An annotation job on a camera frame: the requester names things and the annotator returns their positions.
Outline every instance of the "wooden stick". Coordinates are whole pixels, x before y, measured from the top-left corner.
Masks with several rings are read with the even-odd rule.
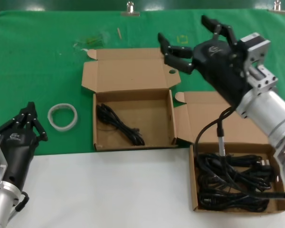
[[[118,32],[119,38],[122,39],[122,34],[120,33],[119,28],[117,28],[117,32]]]

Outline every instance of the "white table surface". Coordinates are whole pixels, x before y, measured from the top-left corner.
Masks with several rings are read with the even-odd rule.
[[[26,207],[8,228],[285,228],[285,212],[191,208],[188,149],[34,157]]]

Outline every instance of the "green table surface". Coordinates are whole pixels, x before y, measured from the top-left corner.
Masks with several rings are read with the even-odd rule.
[[[279,94],[285,99],[283,15],[256,9],[155,11],[140,17],[123,17],[116,11],[6,11],[0,14],[0,125],[34,101],[49,138],[40,143],[37,155],[94,151],[92,93],[81,87],[83,63],[89,58],[81,41],[101,34],[103,48],[155,48],[157,33],[163,32],[174,45],[194,46],[211,37],[200,23],[203,14],[233,26],[237,38],[258,32],[272,41],[266,66],[279,78]],[[182,83],[173,94],[213,90],[197,71],[180,76]],[[58,132],[48,122],[48,110],[58,103],[70,103],[78,111],[78,123],[68,132]],[[70,112],[54,116],[58,124],[71,118]]]

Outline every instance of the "power cord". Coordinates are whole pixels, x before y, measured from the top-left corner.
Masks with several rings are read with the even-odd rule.
[[[225,172],[220,162],[220,157],[216,154],[201,154],[204,164],[213,170],[220,178],[227,180]],[[262,158],[256,155],[232,157],[226,159],[238,167],[250,167],[246,171],[238,172],[233,166],[228,165],[228,173],[234,182],[245,186],[250,191],[260,191],[271,189],[270,182],[274,179],[274,169],[270,165],[261,165]],[[201,171],[198,177],[198,200],[199,204],[207,210],[225,210],[229,208],[245,209],[251,212],[263,212],[267,209],[269,199],[259,199],[244,193],[233,193],[225,190],[228,185],[222,184],[216,177]]]
[[[245,78],[245,85],[243,88],[243,96],[245,95],[245,92],[248,88],[248,80],[247,80],[247,74],[245,72],[245,70],[242,71],[244,74],[244,78]],[[229,107],[227,108],[225,111],[223,111],[221,113],[221,115],[219,116],[218,119],[212,121],[211,123],[209,123],[208,125],[206,125],[198,134],[198,136],[196,137],[195,143],[194,143],[194,156],[198,162],[199,167],[205,171],[207,174],[209,174],[210,176],[214,177],[217,179],[218,182],[220,182],[223,185],[229,186],[231,188],[234,188],[240,192],[242,192],[243,194],[250,196],[250,197],[254,197],[254,198],[260,198],[260,199],[285,199],[285,192],[253,192],[253,191],[249,191],[246,189],[243,189],[242,187],[240,187],[238,184],[235,183],[235,181],[232,179],[232,177],[229,175],[228,173],[228,162],[226,159],[226,156],[220,156],[220,160],[221,160],[221,164],[222,164],[222,168],[223,171],[225,173],[226,176],[226,180],[221,178],[220,176],[218,176],[213,170],[211,170],[209,167],[207,167],[204,163],[203,160],[201,159],[201,156],[199,155],[199,141],[201,136],[212,126],[214,126],[215,124],[217,124],[217,135],[218,135],[218,139],[219,139],[219,146],[224,146],[224,142],[223,139],[224,137],[224,130],[223,130],[223,126],[222,126],[222,122],[224,119],[226,119],[227,117],[229,117],[237,108],[237,105],[235,105],[234,107]]]
[[[139,129],[130,128],[126,126],[116,115],[116,113],[105,104],[96,106],[97,118],[104,124],[111,124],[117,129],[119,129],[134,146],[144,146],[144,140],[139,133]]]

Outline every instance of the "cardboard box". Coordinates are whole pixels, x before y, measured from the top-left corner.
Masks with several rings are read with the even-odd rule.
[[[175,98],[185,105],[175,108],[175,122],[177,137],[194,143],[197,135],[207,124],[217,119],[229,105],[217,92],[185,92],[177,93]],[[275,168],[276,178],[272,183],[271,192],[285,192],[285,187],[280,176],[280,169],[272,157],[274,149],[268,144],[267,137],[258,129],[250,119],[242,119],[237,113],[233,113],[223,122],[225,133],[225,149],[227,154],[242,156],[255,154],[262,156],[265,164]],[[199,142],[199,153],[218,153],[217,126],[209,128]],[[190,147],[190,182],[191,198],[194,211],[204,210],[198,202],[199,187],[197,178],[199,169],[195,167],[193,146]],[[263,213],[252,213],[241,209],[228,209],[224,212],[268,214],[285,211],[285,199],[271,199]]]
[[[97,61],[85,62],[82,86],[93,95],[93,141],[97,151],[175,147],[176,127],[170,87],[181,82],[178,71],[163,63],[157,48],[89,50]],[[133,146],[119,130],[97,119],[104,103],[131,128],[145,146]]]

